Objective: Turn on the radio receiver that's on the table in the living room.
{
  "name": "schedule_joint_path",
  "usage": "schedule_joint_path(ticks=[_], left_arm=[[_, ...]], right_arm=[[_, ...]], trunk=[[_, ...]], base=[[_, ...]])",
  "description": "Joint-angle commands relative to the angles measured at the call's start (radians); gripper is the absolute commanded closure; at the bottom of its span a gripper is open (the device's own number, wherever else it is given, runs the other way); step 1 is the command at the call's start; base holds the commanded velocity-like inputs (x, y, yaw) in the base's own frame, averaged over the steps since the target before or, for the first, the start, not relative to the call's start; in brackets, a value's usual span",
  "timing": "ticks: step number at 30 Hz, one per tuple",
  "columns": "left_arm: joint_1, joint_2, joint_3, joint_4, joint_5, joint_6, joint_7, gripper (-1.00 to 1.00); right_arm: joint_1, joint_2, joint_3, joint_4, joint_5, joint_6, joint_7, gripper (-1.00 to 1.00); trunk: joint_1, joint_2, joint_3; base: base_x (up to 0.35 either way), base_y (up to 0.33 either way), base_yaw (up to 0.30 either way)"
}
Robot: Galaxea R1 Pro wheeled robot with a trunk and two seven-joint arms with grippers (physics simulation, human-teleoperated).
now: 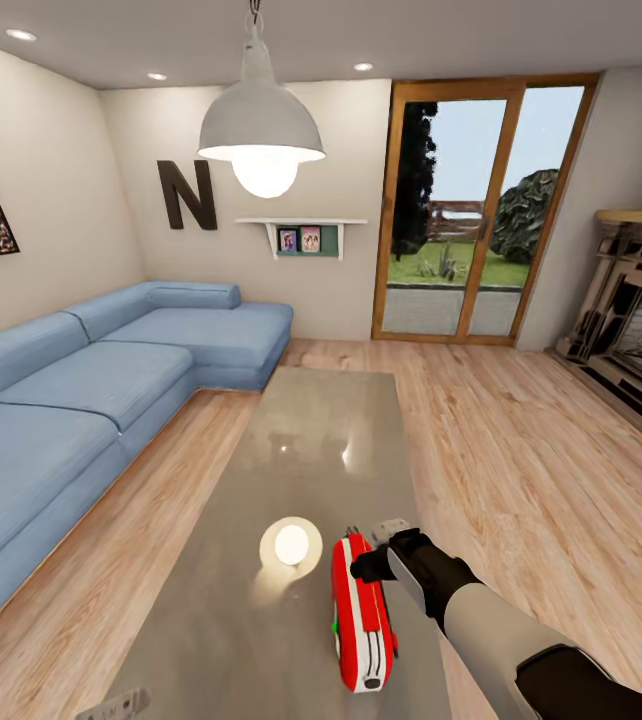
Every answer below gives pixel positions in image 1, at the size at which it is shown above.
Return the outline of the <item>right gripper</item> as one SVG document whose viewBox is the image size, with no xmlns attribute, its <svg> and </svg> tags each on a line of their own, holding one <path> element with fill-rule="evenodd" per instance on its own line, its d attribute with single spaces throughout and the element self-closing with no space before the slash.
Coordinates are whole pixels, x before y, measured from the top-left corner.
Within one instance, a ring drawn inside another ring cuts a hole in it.
<svg viewBox="0 0 642 720">
<path fill-rule="evenodd" d="M 385 548 L 387 548 L 387 546 L 385 546 Z M 383 552 L 385 548 L 378 547 L 375 551 L 371 550 L 370 553 L 358 555 L 358 561 L 351 564 L 351 575 L 355 579 L 362 577 L 362 581 L 365 584 L 380 580 L 391 581 L 391 574 L 385 570 L 383 564 Z"/>
</svg>

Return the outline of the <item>radio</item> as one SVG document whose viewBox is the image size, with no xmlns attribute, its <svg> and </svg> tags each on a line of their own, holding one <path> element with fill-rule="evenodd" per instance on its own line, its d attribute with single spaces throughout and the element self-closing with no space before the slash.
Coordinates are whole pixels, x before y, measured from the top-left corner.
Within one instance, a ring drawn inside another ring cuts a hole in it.
<svg viewBox="0 0 642 720">
<path fill-rule="evenodd" d="M 332 551 L 332 602 L 336 657 L 344 685 L 352 693 L 381 691 L 398 657 L 398 640 L 391 632 L 382 580 L 365 584 L 355 579 L 351 564 L 371 548 L 360 533 L 351 531 Z"/>
</svg>

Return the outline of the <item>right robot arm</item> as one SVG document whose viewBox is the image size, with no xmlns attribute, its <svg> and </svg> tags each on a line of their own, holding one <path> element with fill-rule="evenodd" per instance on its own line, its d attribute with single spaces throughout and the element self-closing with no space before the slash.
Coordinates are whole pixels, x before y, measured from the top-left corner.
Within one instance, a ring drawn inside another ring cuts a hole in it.
<svg viewBox="0 0 642 720">
<path fill-rule="evenodd" d="M 642 720 L 624 687 L 579 643 L 505 600 L 402 518 L 372 525 L 375 551 L 351 575 L 398 580 L 436 618 L 498 720 Z"/>
</svg>

